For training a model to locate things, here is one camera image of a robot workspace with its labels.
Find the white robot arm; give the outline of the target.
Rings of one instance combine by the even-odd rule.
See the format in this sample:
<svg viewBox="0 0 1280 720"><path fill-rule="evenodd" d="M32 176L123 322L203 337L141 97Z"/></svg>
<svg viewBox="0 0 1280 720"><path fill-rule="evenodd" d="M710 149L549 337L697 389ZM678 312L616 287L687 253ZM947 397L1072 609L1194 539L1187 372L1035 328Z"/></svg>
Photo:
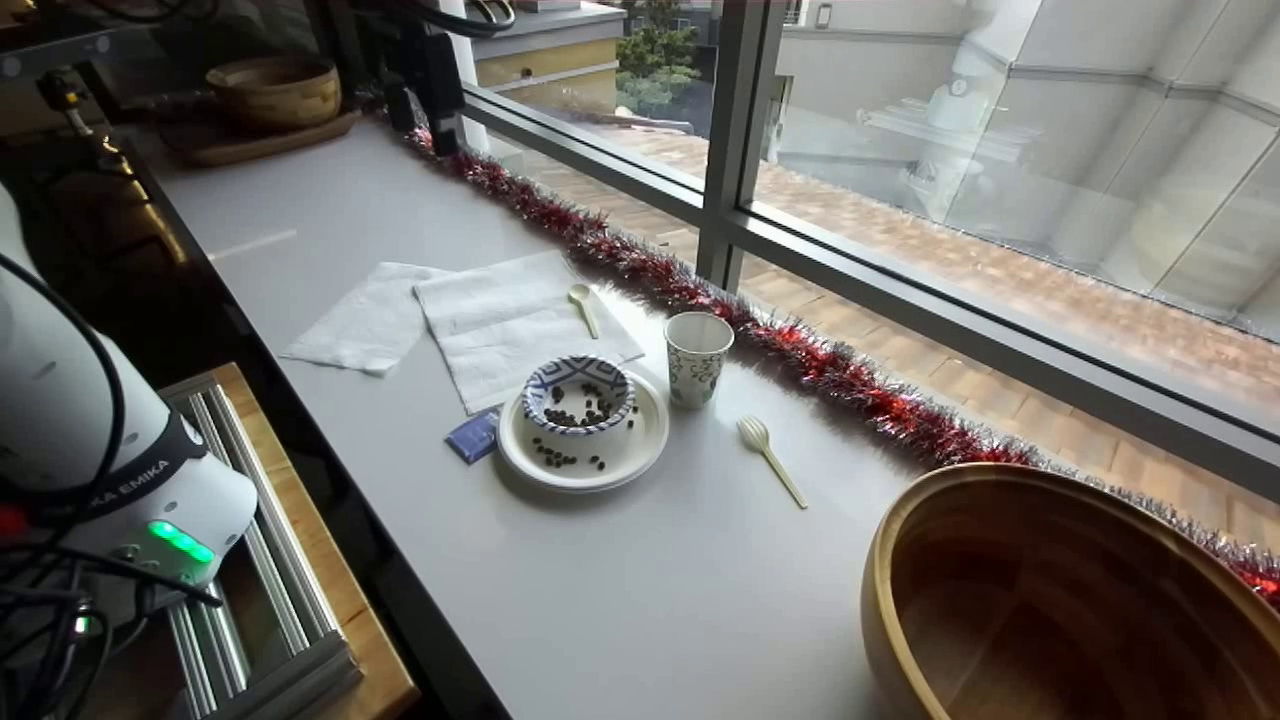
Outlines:
<svg viewBox="0 0 1280 720"><path fill-rule="evenodd" d="M257 486L34 273L0 187L0 442L26 526L57 549L209 582Z"/></svg>

